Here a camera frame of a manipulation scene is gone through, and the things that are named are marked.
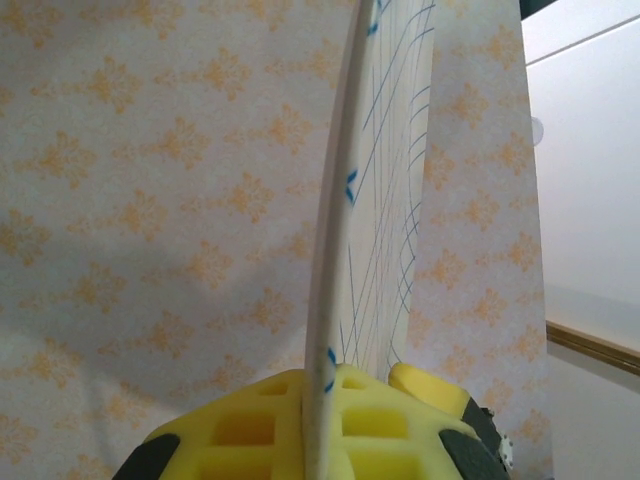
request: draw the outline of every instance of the floral wallpaper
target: floral wallpaper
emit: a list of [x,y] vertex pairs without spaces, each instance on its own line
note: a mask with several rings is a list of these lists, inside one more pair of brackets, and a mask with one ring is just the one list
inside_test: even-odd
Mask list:
[[[110,478],[303,362],[350,0],[0,0],[0,472]],[[551,470],[517,2],[442,0],[408,360]]]

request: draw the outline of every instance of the black rubber piece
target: black rubber piece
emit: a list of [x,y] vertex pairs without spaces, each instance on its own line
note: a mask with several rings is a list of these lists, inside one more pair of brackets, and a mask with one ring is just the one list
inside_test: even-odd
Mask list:
[[442,430],[438,435],[463,480],[510,480],[479,440],[457,430]]
[[138,446],[116,472],[113,480],[160,480],[180,445],[180,437],[165,433]]
[[491,415],[478,406],[473,398],[469,398],[469,403],[462,414],[462,421],[472,427],[487,450],[492,455],[499,457],[500,442],[502,437],[498,433]]

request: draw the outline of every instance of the wooden handrail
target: wooden handrail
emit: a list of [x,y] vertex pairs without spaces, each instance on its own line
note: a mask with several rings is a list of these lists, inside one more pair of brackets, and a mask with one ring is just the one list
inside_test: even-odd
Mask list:
[[547,321],[547,340],[640,377],[640,352]]

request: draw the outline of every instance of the wooden trim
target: wooden trim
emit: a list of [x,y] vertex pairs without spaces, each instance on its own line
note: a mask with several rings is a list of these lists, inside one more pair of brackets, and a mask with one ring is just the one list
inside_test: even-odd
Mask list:
[[640,352],[547,321],[547,340],[640,377]]

